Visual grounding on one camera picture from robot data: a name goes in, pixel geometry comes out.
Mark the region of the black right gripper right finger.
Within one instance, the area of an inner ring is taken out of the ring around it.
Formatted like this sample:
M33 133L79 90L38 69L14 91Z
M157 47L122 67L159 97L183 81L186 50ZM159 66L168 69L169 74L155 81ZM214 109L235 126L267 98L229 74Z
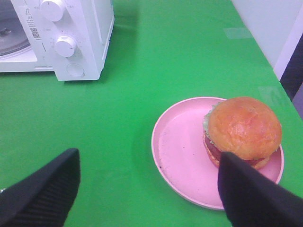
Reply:
M218 191L234 227L301 227L303 200L235 154L221 155Z

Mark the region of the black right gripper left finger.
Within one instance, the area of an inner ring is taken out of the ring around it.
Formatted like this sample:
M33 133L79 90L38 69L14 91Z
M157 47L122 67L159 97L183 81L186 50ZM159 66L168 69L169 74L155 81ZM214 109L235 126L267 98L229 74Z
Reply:
M2 227L62 227L80 185L80 152L70 148L0 194Z

